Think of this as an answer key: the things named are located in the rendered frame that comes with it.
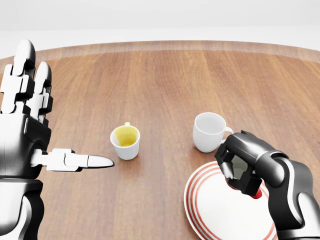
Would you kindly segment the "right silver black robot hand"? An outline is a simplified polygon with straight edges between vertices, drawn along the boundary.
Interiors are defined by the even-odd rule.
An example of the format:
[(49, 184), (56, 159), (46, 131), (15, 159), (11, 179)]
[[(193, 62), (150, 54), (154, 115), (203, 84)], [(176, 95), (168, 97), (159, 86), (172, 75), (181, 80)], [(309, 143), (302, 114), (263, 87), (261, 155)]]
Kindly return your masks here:
[[(242, 194), (255, 196), (262, 181), (271, 187), (278, 187), (285, 179), (285, 170), (276, 161), (287, 155), (275, 149), (254, 134), (242, 130), (229, 135), (215, 153), (215, 158), (229, 185)], [(234, 175), (232, 160), (240, 158), (247, 164), (241, 178)]]

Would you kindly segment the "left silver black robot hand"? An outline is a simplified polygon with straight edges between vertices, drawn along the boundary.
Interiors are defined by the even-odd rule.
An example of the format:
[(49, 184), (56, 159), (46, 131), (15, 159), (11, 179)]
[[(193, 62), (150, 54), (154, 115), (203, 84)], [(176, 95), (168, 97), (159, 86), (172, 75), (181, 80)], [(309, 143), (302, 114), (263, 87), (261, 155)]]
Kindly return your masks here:
[(35, 48), (23, 39), (13, 64), (5, 66), (0, 85), (0, 178), (35, 179), (42, 167), (77, 172), (115, 165), (107, 157), (75, 154), (72, 149), (47, 151), (52, 133), (46, 118), (53, 106), (51, 90), (50, 66), (45, 61), (36, 66)]

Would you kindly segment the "red mug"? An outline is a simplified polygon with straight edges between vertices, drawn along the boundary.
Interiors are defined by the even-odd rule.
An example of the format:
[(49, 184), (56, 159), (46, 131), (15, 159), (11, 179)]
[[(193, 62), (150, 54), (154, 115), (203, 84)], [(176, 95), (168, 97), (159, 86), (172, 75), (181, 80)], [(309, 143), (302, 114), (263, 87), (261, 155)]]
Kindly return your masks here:
[[(228, 185), (231, 189), (238, 191), (237, 188), (235, 188), (235, 187), (233, 187), (232, 185), (230, 185), (229, 179), (226, 178), (225, 181), (226, 181), (227, 185)], [(262, 191), (261, 191), (260, 188), (258, 189), (258, 191), (257, 191), (257, 193), (256, 193), (255, 195), (250, 195), (250, 197), (253, 198), (253, 199), (259, 199), (261, 196), (262, 196)]]

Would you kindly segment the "white mug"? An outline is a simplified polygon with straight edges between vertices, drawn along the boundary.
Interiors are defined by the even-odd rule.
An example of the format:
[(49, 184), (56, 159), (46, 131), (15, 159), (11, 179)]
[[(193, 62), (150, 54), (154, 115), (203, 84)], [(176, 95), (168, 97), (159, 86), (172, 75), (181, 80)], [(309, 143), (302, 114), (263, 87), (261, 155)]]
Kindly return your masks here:
[(230, 127), (227, 127), (222, 116), (213, 112), (203, 112), (194, 120), (193, 142), (199, 151), (210, 153), (224, 143), (225, 132), (234, 133)]

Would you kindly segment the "white plate with red rings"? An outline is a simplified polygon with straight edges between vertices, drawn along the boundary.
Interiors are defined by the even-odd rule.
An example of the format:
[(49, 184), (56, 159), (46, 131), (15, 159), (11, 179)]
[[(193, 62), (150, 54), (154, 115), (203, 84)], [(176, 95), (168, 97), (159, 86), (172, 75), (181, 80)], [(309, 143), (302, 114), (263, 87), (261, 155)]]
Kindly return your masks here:
[(264, 183), (254, 198), (228, 186), (216, 161), (196, 169), (184, 189), (187, 219), (201, 240), (278, 240)]

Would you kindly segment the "white cup with yellow inside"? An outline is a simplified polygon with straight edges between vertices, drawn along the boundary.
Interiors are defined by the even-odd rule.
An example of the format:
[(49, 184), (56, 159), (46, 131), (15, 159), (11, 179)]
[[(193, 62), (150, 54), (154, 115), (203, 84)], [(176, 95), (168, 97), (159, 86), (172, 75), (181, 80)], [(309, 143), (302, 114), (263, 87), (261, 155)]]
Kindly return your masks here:
[(122, 160), (132, 160), (139, 153), (140, 131), (129, 122), (115, 128), (110, 134), (112, 143), (117, 155)]

